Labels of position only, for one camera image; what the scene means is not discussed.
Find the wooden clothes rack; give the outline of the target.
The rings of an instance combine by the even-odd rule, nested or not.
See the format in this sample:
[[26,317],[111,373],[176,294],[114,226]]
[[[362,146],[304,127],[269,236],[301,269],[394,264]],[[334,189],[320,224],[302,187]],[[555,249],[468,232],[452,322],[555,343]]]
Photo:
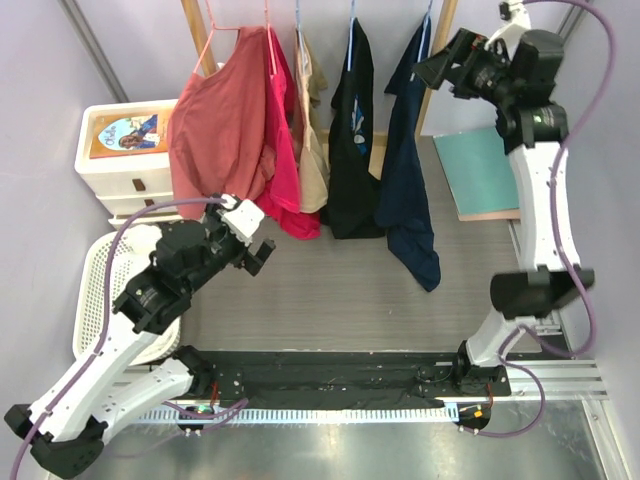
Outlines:
[[[191,37],[193,39],[196,52],[203,55],[202,64],[196,66],[195,71],[202,70],[205,75],[214,73],[217,69],[217,64],[214,60],[213,53],[207,42],[208,30],[205,26],[205,20],[201,12],[200,4],[196,0],[181,0],[180,1]],[[442,49],[451,31],[451,26],[458,7],[458,0],[444,0],[441,5],[440,15],[436,25],[435,37],[432,42],[432,50],[436,51]],[[433,90],[427,89],[421,103],[421,109],[418,116],[418,121],[415,128],[415,140],[420,141],[422,137],[423,127],[427,118],[427,112],[432,99]],[[382,170],[382,156],[383,150],[387,146],[387,134],[376,132],[374,134],[374,155],[373,165],[370,171],[380,176]]]

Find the white laundry basket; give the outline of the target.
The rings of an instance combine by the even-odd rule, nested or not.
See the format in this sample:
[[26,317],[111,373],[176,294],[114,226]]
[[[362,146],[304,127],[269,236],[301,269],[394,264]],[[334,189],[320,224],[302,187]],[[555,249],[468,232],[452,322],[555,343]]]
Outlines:
[[[83,266],[74,322],[72,352],[75,358],[91,346],[102,331],[104,320],[104,277],[106,261],[116,234],[106,234],[89,248]],[[110,270],[110,298],[115,299],[126,283],[149,264],[149,255],[136,255],[125,243],[124,235],[119,241]],[[134,360],[133,366],[161,360],[179,346],[181,321],[171,326]]]

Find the navy blue t shirt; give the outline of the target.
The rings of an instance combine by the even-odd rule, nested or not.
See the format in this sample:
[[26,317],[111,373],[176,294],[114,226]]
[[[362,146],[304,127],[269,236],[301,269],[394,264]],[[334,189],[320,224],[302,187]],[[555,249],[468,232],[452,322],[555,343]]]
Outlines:
[[415,128],[426,85],[412,72],[417,63],[422,22],[409,41],[385,93],[395,97],[387,132],[376,224],[386,232],[389,251],[426,291],[441,282],[429,200]]

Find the salmon red hanging shirt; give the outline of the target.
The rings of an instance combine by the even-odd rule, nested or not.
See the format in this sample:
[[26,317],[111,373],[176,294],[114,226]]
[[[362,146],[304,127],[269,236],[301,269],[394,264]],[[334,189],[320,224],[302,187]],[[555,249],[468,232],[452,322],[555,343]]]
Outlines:
[[216,193],[257,199],[274,174],[265,145],[267,33],[243,27],[216,73],[191,75],[168,124],[168,155],[176,200]]

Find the magenta pink hanging shirt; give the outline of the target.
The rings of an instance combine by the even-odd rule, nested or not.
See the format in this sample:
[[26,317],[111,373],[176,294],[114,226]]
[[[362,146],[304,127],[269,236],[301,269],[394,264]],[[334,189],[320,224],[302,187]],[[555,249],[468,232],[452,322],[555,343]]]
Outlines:
[[287,234],[298,240],[320,236],[316,214],[301,211],[298,161],[290,122],[299,109],[297,88],[275,30],[267,29],[265,147],[271,155],[268,179],[256,204]]

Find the blue wire hanger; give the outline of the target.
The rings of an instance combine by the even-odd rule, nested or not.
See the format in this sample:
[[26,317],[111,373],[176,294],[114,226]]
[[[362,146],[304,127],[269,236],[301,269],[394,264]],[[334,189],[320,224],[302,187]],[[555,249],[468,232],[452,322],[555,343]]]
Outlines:
[[434,1],[430,0],[427,6],[426,13],[423,18],[420,44],[419,44],[418,54],[416,59],[417,63],[423,61],[428,56],[428,53],[429,53],[430,42],[431,42],[433,4],[434,4]]

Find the beige hanging shirt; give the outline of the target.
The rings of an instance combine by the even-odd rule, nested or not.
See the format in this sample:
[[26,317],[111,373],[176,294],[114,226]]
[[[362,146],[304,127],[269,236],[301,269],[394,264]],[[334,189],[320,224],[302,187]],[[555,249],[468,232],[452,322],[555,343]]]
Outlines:
[[321,93],[328,88],[324,72],[301,30],[296,31],[295,80],[298,94],[294,138],[300,183],[300,211],[315,213],[328,200],[330,166],[318,135],[317,108]]

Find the white cloth in basket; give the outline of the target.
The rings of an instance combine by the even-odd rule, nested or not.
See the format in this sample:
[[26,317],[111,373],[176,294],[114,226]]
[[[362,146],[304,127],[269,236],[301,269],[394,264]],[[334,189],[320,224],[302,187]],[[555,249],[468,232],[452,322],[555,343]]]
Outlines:
[[155,250],[161,237],[162,232],[158,226],[138,224],[125,231],[124,241],[136,255],[148,256]]

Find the white drawer cabinet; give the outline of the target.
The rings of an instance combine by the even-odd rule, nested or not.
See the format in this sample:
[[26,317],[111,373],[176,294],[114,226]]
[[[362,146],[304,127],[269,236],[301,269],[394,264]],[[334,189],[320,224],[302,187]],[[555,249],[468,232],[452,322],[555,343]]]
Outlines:
[[[134,213],[173,200],[169,165],[168,122],[177,101],[155,100],[94,105],[83,114],[74,168],[110,214],[109,224],[119,229]],[[164,114],[166,150],[158,153],[91,159],[89,148],[95,119],[103,115]]]

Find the illustrated book on cabinet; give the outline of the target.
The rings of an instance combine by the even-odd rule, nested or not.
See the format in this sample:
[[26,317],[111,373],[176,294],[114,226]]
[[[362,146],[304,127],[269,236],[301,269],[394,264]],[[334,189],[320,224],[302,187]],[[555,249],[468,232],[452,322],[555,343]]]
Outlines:
[[91,159],[158,153],[166,150],[164,114],[103,115],[94,122]]

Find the tan board under teal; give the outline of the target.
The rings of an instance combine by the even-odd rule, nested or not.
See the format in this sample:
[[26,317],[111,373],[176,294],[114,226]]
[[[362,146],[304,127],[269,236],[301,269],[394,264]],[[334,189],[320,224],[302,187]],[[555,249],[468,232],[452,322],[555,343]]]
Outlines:
[[472,221],[512,221],[520,220],[520,210],[519,209],[508,209],[508,210],[500,210],[495,212],[486,212],[486,213],[478,213],[478,214],[459,214],[458,219],[462,222],[472,222]]

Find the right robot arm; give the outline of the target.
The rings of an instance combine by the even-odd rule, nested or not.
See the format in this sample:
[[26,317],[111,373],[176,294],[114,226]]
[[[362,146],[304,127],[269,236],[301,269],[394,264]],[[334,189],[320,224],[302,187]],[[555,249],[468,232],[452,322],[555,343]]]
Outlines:
[[581,265],[572,238],[564,169],[569,135],[563,107],[552,101],[564,58],[560,36],[528,30],[510,54],[504,39],[461,28],[438,53],[417,64],[432,90],[449,82],[460,99],[479,98],[496,109],[496,131],[516,181],[520,210],[519,268],[490,283],[491,310],[477,332],[461,343],[446,375],[453,391],[509,394],[506,355],[526,333],[595,283]]

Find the black printed hanging shirt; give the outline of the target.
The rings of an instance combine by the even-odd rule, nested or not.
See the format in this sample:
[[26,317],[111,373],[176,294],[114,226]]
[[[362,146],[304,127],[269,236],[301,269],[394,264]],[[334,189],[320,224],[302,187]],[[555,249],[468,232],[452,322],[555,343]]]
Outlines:
[[331,100],[330,178],[321,221],[336,239],[380,238],[376,224],[380,181],[370,173],[374,137],[374,64],[358,19],[350,26],[340,81]]

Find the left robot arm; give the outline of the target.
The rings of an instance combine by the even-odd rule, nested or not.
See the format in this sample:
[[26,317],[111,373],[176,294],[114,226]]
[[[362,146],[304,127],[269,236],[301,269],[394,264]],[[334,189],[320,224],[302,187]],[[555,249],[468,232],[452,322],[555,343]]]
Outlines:
[[47,472],[73,479],[104,447],[148,410],[175,397],[205,397],[214,367],[192,346],[178,348],[155,370],[114,392],[111,387],[143,350],[191,306],[195,292],[232,265],[257,275],[275,248],[265,240],[249,248],[264,212],[229,196],[206,202],[201,221],[166,225],[149,264],[119,296],[106,300],[100,335],[58,382],[31,404],[9,408],[4,420]]

